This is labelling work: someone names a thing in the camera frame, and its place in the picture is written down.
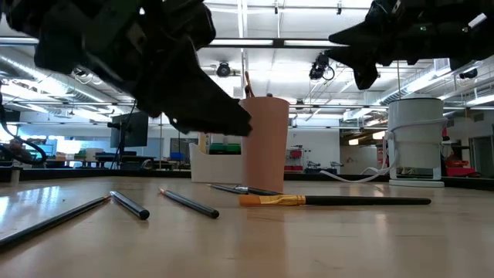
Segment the white cable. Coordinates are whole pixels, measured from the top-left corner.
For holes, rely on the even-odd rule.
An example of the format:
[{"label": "white cable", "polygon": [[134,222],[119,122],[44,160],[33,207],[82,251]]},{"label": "white cable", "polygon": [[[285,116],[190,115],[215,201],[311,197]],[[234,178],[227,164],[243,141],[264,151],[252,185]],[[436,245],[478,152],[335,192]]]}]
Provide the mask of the white cable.
[{"label": "white cable", "polygon": [[330,176],[331,178],[334,178],[334,179],[336,179],[338,181],[349,182],[349,183],[361,183],[361,182],[372,181],[373,179],[379,177],[380,175],[387,174],[396,165],[396,161],[398,161],[398,150],[396,150],[396,148],[395,148],[394,149],[395,156],[394,156],[393,163],[388,168],[385,168],[384,167],[386,165],[386,161],[385,161],[384,158],[387,156],[386,144],[387,144],[387,141],[390,138],[393,138],[394,139],[394,133],[393,133],[393,131],[397,130],[398,128],[402,128],[402,127],[412,127],[412,126],[426,125],[426,124],[439,124],[439,123],[444,123],[446,121],[448,121],[447,118],[434,119],[434,120],[421,120],[421,121],[414,122],[414,123],[402,124],[402,125],[399,125],[397,127],[394,127],[393,129],[387,131],[386,132],[386,135],[384,136],[384,139],[383,139],[383,164],[382,164],[381,169],[378,170],[376,168],[369,167],[369,168],[366,168],[365,170],[363,170],[360,173],[362,175],[366,171],[372,170],[372,171],[376,172],[375,175],[372,175],[372,176],[367,177],[367,178],[362,178],[361,180],[349,181],[347,179],[340,178],[337,175],[333,175],[333,174],[331,174],[331,173],[329,173],[327,171],[321,171],[320,174],[324,174],[324,175]]}]

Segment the table surface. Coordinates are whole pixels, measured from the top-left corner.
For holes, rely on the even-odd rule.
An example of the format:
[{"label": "table surface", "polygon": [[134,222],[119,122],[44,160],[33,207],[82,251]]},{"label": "table surface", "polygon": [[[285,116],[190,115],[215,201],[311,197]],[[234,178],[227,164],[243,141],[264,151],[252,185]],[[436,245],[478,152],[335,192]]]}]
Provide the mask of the table surface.
[{"label": "table surface", "polygon": [[[210,219],[157,193],[220,211]],[[0,187],[0,237],[118,190],[151,212],[114,203],[0,255],[0,276],[494,276],[494,193],[457,188],[288,181],[286,193],[426,197],[428,206],[242,208],[238,196],[188,179],[103,177]]]}]

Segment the pencil cup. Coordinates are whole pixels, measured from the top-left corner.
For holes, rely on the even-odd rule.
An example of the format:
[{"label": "pencil cup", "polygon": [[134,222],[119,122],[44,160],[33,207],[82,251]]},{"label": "pencil cup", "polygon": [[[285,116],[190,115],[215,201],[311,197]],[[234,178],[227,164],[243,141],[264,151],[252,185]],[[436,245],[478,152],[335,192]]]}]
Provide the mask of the pencil cup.
[{"label": "pencil cup", "polygon": [[252,131],[242,138],[242,184],[283,192],[289,103],[276,97],[251,97],[240,105],[252,116]]}]

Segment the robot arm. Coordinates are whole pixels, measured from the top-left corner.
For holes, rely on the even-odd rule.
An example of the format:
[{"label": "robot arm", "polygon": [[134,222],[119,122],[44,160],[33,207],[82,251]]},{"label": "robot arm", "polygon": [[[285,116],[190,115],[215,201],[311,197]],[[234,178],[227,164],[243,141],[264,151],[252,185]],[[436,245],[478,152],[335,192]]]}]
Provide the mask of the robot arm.
[{"label": "robot arm", "polygon": [[216,35],[202,0],[3,0],[2,12],[39,39],[39,67],[95,73],[183,133],[251,130],[250,115],[198,64],[196,51]]}]

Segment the computer monitor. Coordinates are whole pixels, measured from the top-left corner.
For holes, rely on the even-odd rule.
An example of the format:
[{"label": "computer monitor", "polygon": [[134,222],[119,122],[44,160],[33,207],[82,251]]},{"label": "computer monitor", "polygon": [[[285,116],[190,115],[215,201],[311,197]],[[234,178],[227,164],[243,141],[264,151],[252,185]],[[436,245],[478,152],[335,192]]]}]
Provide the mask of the computer monitor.
[{"label": "computer monitor", "polygon": [[[147,126],[149,116],[145,112],[124,114],[113,117],[112,124],[122,124],[127,122],[125,132],[125,147],[146,147],[147,146]],[[120,130],[111,129],[110,147],[118,147],[120,143]]]}]

